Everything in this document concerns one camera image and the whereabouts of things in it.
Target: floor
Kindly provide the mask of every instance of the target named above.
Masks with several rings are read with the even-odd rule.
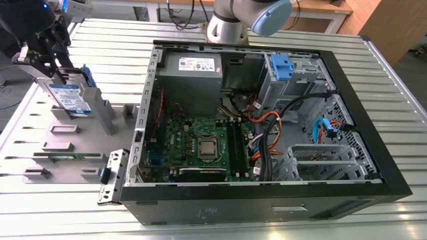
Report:
[[[127,6],[94,6],[95,12],[93,17],[101,19],[118,19],[118,20],[137,20],[137,12],[133,7]],[[190,15],[190,10],[183,10],[182,12],[175,12],[177,19],[179,21],[186,20],[186,16]],[[143,10],[138,16],[141,19],[147,18],[147,12]],[[191,23],[197,24],[203,22],[206,19],[202,11],[195,11]],[[171,22],[169,12],[166,9],[161,9],[161,20],[163,22]],[[2,46],[5,46],[5,41],[9,40],[5,37],[5,30],[0,29],[0,50],[5,51]],[[18,67],[11,66],[11,59],[0,53],[0,78],[7,80],[7,85],[0,86],[0,132],[7,126],[7,123],[14,115],[18,106],[3,109],[9,106],[15,105],[23,99],[30,86],[33,84],[33,78],[29,74],[22,71]],[[394,67],[398,75],[401,76],[404,82],[406,83],[409,89],[416,95],[422,106],[427,109],[427,56],[420,58],[414,57],[414,53],[409,52],[402,58],[401,62]]]

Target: motherboard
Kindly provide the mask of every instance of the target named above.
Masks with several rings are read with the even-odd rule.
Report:
[[[251,181],[247,145],[253,136],[250,122],[171,118],[163,151],[147,154],[145,182]]]

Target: power supply label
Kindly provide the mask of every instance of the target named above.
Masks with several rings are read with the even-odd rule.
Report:
[[[215,59],[182,57],[179,59],[179,70],[215,72]]]
[[[51,92],[62,103],[62,106],[74,116],[85,116],[91,113],[91,107],[81,96],[78,85],[50,84]]]

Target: aluminum slotted table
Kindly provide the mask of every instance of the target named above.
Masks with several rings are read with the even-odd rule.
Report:
[[[202,29],[170,23],[87,19],[70,28],[71,60],[91,68],[114,105],[142,98],[154,40],[203,42]],[[0,236],[47,239],[426,239],[427,114],[376,46],[358,36],[282,31],[250,44],[334,51],[414,195],[328,221],[142,226],[125,206],[98,206],[99,184],[25,184],[0,177]],[[54,119],[50,99],[33,85],[0,136],[0,173],[34,164]]]

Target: ram slot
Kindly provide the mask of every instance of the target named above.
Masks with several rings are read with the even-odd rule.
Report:
[[[237,166],[241,177],[246,176],[249,172],[247,161],[246,161],[246,146],[245,146],[245,136],[241,128],[241,123],[234,124],[234,142],[235,142],[235,154],[237,154]]]
[[[237,146],[235,146],[235,131],[234,123],[227,122],[227,145],[229,145],[229,159],[230,159],[230,170],[233,175],[239,172],[237,165]]]

